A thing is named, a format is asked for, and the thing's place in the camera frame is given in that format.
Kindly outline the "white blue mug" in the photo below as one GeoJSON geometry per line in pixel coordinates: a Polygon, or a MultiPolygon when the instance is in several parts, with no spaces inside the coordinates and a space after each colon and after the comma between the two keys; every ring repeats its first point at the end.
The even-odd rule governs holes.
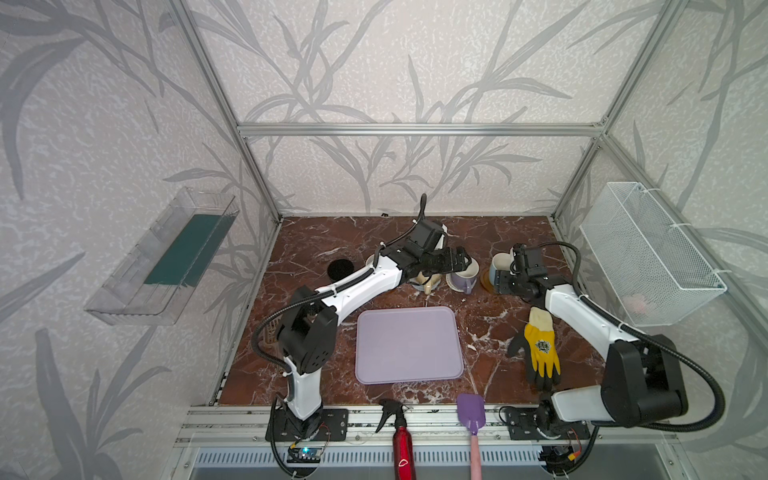
{"type": "Polygon", "coordinates": [[[499,273],[509,272],[512,262],[513,254],[511,252],[497,253],[492,257],[488,272],[488,279],[493,290],[497,288],[497,277],[499,273]]]}

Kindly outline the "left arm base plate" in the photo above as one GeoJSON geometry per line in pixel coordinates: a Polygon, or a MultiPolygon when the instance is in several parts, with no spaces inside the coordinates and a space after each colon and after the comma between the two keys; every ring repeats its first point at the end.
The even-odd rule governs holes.
{"type": "Polygon", "coordinates": [[[323,408],[306,420],[300,420],[288,408],[270,414],[265,439],[268,442],[346,440],[349,421],[347,409],[323,408]]]}

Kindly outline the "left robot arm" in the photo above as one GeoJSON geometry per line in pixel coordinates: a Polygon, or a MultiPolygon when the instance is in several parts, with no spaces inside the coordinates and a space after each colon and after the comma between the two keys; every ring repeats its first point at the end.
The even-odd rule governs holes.
{"type": "Polygon", "coordinates": [[[255,327],[251,350],[288,379],[288,394],[273,401],[267,439],[309,440],[321,428],[321,370],[333,355],[338,326],[377,296],[423,275],[458,273],[470,266],[462,246],[444,244],[447,228],[426,218],[427,195],[408,230],[382,242],[364,267],[330,285],[296,290],[287,306],[255,327]]]}

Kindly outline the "black cup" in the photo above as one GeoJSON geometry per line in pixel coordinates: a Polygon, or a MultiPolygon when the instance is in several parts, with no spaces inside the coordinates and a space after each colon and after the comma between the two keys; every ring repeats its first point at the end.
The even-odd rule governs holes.
{"type": "Polygon", "coordinates": [[[338,282],[355,272],[354,263],[347,258],[333,260],[327,267],[327,275],[332,282],[338,282]]]}

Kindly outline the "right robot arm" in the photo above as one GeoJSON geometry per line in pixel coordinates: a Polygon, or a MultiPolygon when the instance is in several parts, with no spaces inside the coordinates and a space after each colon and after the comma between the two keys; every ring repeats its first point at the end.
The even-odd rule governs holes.
{"type": "Polygon", "coordinates": [[[649,335],[619,320],[584,294],[575,280],[548,271],[542,245],[518,243],[508,267],[491,274],[501,295],[531,306],[529,319],[510,340],[507,354],[520,355],[527,381],[541,393],[536,413],[539,430],[586,422],[595,427],[640,427],[672,433],[706,430],[724,416],[726,397],[717,380],[680,353],[664,335],[649,335]],[[559,318],[587,340],[603,358],[598,386],[559,391],[562,367],[553,320],[559,318]],[[689,409],[682,370],[690,369],[709,387],[713,407],[702,419],[677,423],[689,409]]]}

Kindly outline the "white grey-handled mug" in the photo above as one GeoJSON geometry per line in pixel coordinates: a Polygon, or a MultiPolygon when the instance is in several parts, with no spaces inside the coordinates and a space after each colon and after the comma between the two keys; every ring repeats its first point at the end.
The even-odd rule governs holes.
{"type": "Polygon", "coordinates": [[[479,272],[478,262],[472,259],[465,270],[446,274],[445,279],[453,291],[469,295],[477,284],[479,272]]]}

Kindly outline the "beige ceramic mug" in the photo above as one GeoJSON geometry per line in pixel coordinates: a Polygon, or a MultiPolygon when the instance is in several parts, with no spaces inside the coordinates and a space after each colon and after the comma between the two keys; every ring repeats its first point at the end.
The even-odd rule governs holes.
{"type": "Polygon", "coordinates": [[[411,278],[408,281],[408,284],[417,291],[422,292],[424,295],[430,296],[440,286],[442,278],[442,274],[433,274],[427,276],[421,272],[416,277],[411,278]]]}

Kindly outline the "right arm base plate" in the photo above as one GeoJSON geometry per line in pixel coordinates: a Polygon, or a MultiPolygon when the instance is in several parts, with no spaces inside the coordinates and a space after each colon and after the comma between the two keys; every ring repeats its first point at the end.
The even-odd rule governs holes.
{"type": "Polygon", "coordinates": [[[502,406],[499,418],[507,427],[511,440],[531,441],[565,441],[589,440],[591,432],[583,422],[566,422],[561,420],[553,409],[546,406],[513,407],[502,406]]]}

